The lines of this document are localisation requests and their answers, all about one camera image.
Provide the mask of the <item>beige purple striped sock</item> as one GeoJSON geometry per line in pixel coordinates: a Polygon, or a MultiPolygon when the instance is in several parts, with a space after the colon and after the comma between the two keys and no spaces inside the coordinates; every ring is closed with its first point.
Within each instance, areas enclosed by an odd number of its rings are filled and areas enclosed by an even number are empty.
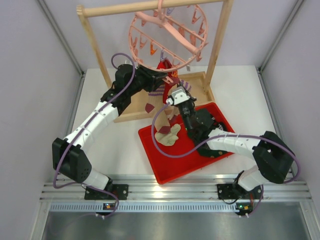
{"type": "MultiPolygon", "coordinates": [[[[165,105],[163,102],[163,96],[165,92],[165,85],[160,85],[155,91],[148,93],[148,99],[145,104],[145,111],[154,118],[156,113],[161,110],[165,105]]],[[[157,133],[169,134],[171,131],[171,125],[165,111],[161,111],[155,120],[154,127],[157,133]]]]}

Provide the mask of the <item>pink round clip hanger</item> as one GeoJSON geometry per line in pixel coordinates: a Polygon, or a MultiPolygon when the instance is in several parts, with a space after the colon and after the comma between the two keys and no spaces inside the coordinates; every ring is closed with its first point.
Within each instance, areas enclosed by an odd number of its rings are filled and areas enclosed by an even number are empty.
{"type": "Polygon", "coordinates": [[[154,10],[137,11],[128,31],[128,45],[133,60],[155,70],[161,50],[170,65],[163,72],[176,71],[202,60],[202,50],[208,42],[208,21],[200,5],[164,8],[158,1],[154,10]],[[150,55],[150,43],[157,51],[150,55]]]}

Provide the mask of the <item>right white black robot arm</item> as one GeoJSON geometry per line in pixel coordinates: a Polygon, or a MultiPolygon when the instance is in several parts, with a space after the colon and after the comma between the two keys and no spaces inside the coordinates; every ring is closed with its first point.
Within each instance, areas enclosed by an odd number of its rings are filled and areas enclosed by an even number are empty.
{"type": "Polygon", "coordinates": [[[225,131],[222,122],[205,108],[196,110],[192,99],[178,105],[179,113],[197,152],[203,157],[214,157],[219,152],[245,156],[255,165],[241,171],[228,187],[228,199],[246,198],[254,188],[271,182],[285,184],[294,162],[294,153],[272,131],[260,136],[241,135],[225,131]]]}

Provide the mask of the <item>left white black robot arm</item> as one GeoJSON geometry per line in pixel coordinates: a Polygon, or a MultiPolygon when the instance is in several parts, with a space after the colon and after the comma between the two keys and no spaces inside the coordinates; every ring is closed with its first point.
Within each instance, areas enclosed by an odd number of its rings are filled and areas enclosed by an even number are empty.
{"type": "Polygon", "coordinates": [[[87,119],[65,138],[52,143],[52,164],[75,184],[86,185],[103,199],[113,194],[113,181],[92,167],[86,152],[100,133],[131,104],[140,91],[153,92],[164,84],[167,73],[142,65],[122,64],[117,67],[111,88],[104,93],[87,119]]]}

